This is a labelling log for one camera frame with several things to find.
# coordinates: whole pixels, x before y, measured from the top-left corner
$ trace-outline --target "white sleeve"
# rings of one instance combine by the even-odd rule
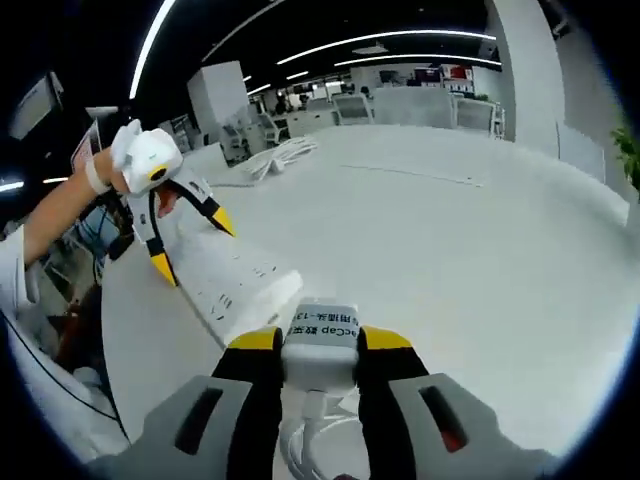
[[[39,301],[38,284],[24,268],[24,226],[0,242],[0,306],[6,315]]]

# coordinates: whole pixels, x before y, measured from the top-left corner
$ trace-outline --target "white table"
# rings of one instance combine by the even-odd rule
[[[571,166],[464,132],[363,125],[314,137],[319,150],[283,175],[215,191],[238,237],[286,258],[306,294],[356,302],[363,322],[409,337],[516,443],[572,447],[634,327],[628,204]],[[202,222],[190,212],[183,227]],[[103,285],[107,369],[135,437],[136,415],[220,353],[144,249],[107,265]]]

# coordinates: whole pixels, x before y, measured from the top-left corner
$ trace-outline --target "ceiling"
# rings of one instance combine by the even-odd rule
[[[22,35],[6,38],[12,45],[9,64],[14,74],[2,91],[3,123],[13,106],[47,69],[54,69],[66,92],[84,106],[123,105],[141,46],[163,0],[64,0],[16,2],[15,19],[25,23]],[[203,57],[238,25],[265,7],[259,15],[211,55]],[[14,31],[18,20],[4,18],[3,35]],[[354,48],[373,41],[335,47],[294,60],[276,62],[326,43],[408,29],[451,29],[483,33],[486,26],[483,0],[396,0],[373,7],[371,0],[286,0],[273,6],[269,0],[176,0],[143,70],[135,112],[148,126],[190,110],[186,82],[203,65],[239,60],[247,89],[263,84],[285,86],[286,76],[309,70],[309,77],[333,73],[334,63],[358,58]],[[480,40],[406,36],[382,40],[393,53],[442,53],[476,57]],[[42,162],[24,158],[19,147],[6,146],[0,177],[7,171],[29,178],[68,173],[62,160]],[[34,198],[49,186],[37,189]],[[23,195],[28,194],[25,188]],[[0,195],[6,201],[6,195]]]

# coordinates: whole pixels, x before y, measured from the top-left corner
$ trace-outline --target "office chair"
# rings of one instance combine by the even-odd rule
[[[338,113],[340,125],[363,125],[373,123],[373,112],[363,94],[339,94],[331,97]]]
[[[377,88],[373,105],[376,123],[453,129],[454,104],[440,87]]]
[[[268,145],[279,145],[288,136],[288,128],[279,128],[268,113],[259,113],[260,127]]]
[[[243,146],[243,143],[246,140],[242,138],[242,135],[240,135],[240,132],[237,128],[232,125],[224,125],[222,129],[224,130],[224,133],[227,135],[227,137],[229,137],[229,146],[231,148],[240,148]]]
[[[495,137],[496,106],[490,102],[454,97],[456,106],[456,129]]]

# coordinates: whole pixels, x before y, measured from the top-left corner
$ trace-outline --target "white pillar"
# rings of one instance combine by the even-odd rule
[[[506,139],[558,157],[564,123],[562,70],[549,24],[536,0],[486,0],[505,86]]]
[[[624,111],[589,34],[570,20],[571,32],[556,42],[562,67],[565,123],[604,148],[606,184],[622,198],[627,177],[611,131],[622,125]]]
[[[373,93],[380,84],[380,68],[381,66],[351,68],[351,81],[356,87],[356,93],[360,93],[362,87],[369,88],[369,92]]]
[[[236,123],[239,115],[248,116],[249,97],[240,62],[200,69],[187,83],[187,89],[203,134],[215,134],[219,126]]]

